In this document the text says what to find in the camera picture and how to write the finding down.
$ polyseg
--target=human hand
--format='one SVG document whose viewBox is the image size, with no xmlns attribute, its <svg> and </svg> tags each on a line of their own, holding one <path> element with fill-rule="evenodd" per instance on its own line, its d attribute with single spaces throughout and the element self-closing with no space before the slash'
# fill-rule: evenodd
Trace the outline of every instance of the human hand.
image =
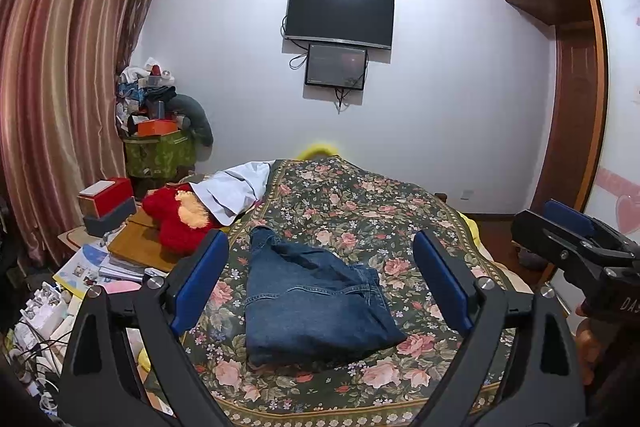
<svg viewBox="0 0 640 427">
<path fill-rule="evenodd" d="M 578 317 L 587 316 L 582 309 L 582 305 L 576 308 L 575 314 Z M 575 344 L 578 348 L 578 363 L 580 363 L 582 383 L 590 385 L 593 381 L 593 369 L 596 360 L 598 360 L 604 349 L 604 346 L 591 331 L 591 319 L 586 318 L 578 326 L 578 330 L 575 333 Z"/>
</svg>

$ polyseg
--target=orange box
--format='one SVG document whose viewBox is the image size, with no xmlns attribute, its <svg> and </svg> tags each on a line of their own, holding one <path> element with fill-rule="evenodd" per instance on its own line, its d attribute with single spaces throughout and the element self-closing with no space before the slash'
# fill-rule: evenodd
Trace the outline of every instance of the orange box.
<svg viewBox="0 0 640 427">
<path fill-rule="evenodd" d="M 138 136 L 162 136 L 178 130 L 173 120 L 147 120 L 138 124 Z"/>
</svg>

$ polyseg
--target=wooden board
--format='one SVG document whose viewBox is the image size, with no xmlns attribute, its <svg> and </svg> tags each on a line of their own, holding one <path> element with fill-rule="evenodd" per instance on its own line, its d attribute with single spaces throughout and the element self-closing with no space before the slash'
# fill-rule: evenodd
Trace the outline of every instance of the wooden board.
<svg viewBox="0 0 640 427">
<path fill-rule="evenodd" d="M 154 220 L 140 209 L 135 216 L 129 217 L 129 222 L 111 241 L 108 250 L 126 261 L 170 272 L 181 256 L 160 244 L 159 233 Z"/>
</svg>

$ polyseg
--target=white wall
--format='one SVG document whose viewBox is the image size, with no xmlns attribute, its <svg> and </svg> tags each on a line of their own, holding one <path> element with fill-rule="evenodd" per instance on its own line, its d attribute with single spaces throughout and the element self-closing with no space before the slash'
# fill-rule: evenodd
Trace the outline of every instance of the white wall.
<svg viewBox="0 0 640 427">
<path fill-rule="evenodd" d="M 542 168 L 545 165 L 546 147 L 549 145 L 549 136 L 551 134 L 551 123 L 554 117 L 554 105 L 556 103 L 556 74 L 558 65 L 558 53 L 556 47 L 556 27 L 543 28 L 540 23 L 541 30 L 549 36 L 549 70 L 548 70 L 548 87 L 546 92 L 545 102 L 545 116 L 542 124 L 542 133 L 540 135 L 540 142 L 538 146 L 538 156 L 533 167 L 533 176 L 529 184 L 529 191 L 523 208 L 529 208 L 533 203 L 533 198 L 536 195 L 538 188 L 538 182 L 540 181 L 540 174 L 542 174 Z"/>
<path fill-rule="evenodd" d="M 153 0 L 140 54 L 172 70 L 216 137 L 200 171 L 335 144 L 467 212 L 526 206 L 550 95 L 550 34 L 504 0 L 396 0 L 390 61 L 340 115 L 280 37 L 287 0 Z M 378 52 L 373 59 L 384 60 Z M 460 201 L 462 191 L 475 192 Z"/>
</svg>

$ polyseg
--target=cable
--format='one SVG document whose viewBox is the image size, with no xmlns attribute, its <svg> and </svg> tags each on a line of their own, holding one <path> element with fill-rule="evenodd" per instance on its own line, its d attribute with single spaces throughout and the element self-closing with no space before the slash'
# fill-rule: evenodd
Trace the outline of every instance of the cable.
<svg viewBox="0 0 640 427">
<path fill-rule="evenodd" d="M 53 365 L 55 366 L 55 360 L 56 360 L 56 356 L 53 354 L 53 351 L 51 350 L 51 346 L 55 343 L 60 343 L 60 344 L 65 344 L 67 345 L 68 343 L 62 342 L 60 341 L 60 339 L 66 337 L 67 335 L 69 335 L 71 333 L 71 331 L 67 331 L 64 335 L 60 336 L 60 338 L 52 340 L 49 339 L 48 341 L 44 339 L 44 337 L 38 333 L 38 330 L 36 330 L 35 328 L 33 328 L 29 323 L 25 322 L 25 321 L 19 321 L 22 324 L 24 324 L 25 326 L 27 326 L 30 330 L 31 333 L 34 334 L 34 336 L 36 336 L 36 338 L 41 338 L 41 342 L 39 342 L 38 344 L 36 344 L 35 346 L 31 347 L 31 349 L 28 349 L 27 351 L 33 351 L 26 359 L 24 359 L 24 361 L 22 362 L 22 367 L 25 368 L 26 367 L 26 363 L 31 360 L 33 357 L 37 356 L 38 353 L 42 353 L 43 349 L 49 349 L 49 354 L 51 356 L 51 360 L 53 361 Z M 60 376 L 57 367 L 54 367 L 54 370 L 56 372 L 56 374 L 58 376 Z"/>
<path fill-rule="evenodd" d="M 285 21 L 285 20 L 287 20 L 287 16 L 286 16 L 286 15 L 284 16 L 284 19 L 282 20 L 282 24 L 280 25 L 280 34 L 282 35 L 282 38 L 283 38 L 283 39 L 285 38 L 285 36 L 284 36 L 284 31 L 285 31 L 285 30 L 284 30 L 284 21 Z M 302 44 L 298 44 L 298 43 L 297 43 L 295 40 L 293 40 L 293 39 L 287 39 L 287 41 L 291 41 L 291 42 L 293 42 L 293 43 L 294 43 L 297 47 L 299 47 L 301 50 L 304 50 L 304 51 L 306 51 L 306 52 L 308 53 L 308 51 L 309 51 L 309 48 L 308 48 L 308 47 L 307 47 L 307 48 L 305 48 Z"/>
<path fill-rule="evenodd" d="M 45 384 L 48 383 L 51 387 L 53 387 L 58 393 L 60 392 L 60 390 L 58 389 L 58 387 L 50 380 L 47 380 L 46 378 L 42 378 L 42 377 L 38 377 L 35 379 L 37 383 L 39 383 L 45 390 Z"/>
<path fill-rule="evenodd" d="M 293 65 L 293 61 L 294 60 L 298 60 L 299 58 L 305 57 L 304 60 L 302 62 L 300 62 L 297 65 Z M 297 57 L 293 57 L 290 61 L 289 61 L 289 68 L 291 68 L 292 70 L 299 70 L 302 66 L 305 65 L 306 60 L 309 58 L 309 53 L 303 53 L 301 55 L 298 55 Z"/>
<path fill-rule="evenodd" d="M 342 102 L 344 102 L 344 99 L 347 96 L 349 96 L 349 93 L 353 90 L 353 86 L 355 86 L 357 83 L 359 83 L 359 81 L 362 80 L 362 85 L 364 87 L 364 81 L 367 80 L 368 70 L 369 70 L 369 54 L 367 53 L 367 57 L 364 62 L 364 71 L 356 80 L 352 79 L 351 87 L 347 89 L 347 92 L 344 92 L 344 89 L 345 89 L 344 87 L 341 87 L 341 88 L 336 87 L 334 89 L 335 99 L 338 101 L 338 114 L 340 114 L 342 110 Z"/>
<path fill-rule="evenodd" d="M 41 350 L 45 349 L 46 347 L 53 346 L 53 344 L 63 344 L 64 346 L 67 346 L 68 343 L 62 342 L 60 339 L 64 339 L 67 335 L 70 335 L 72 332 L 73 332 L 73 330 L 67 331 L 64 335 L 61 335 L 57 339 L 49 339 L 48 341 L 39 342 L 35 346 L 31 347 L 30 349 L 25 349 L 18 356 L 21 357 L 21 356 L 23 356 L 24 354 L 27 354 L 27 353 L 33 354 L 34 350 L 41 351 Z"/>
</svg>

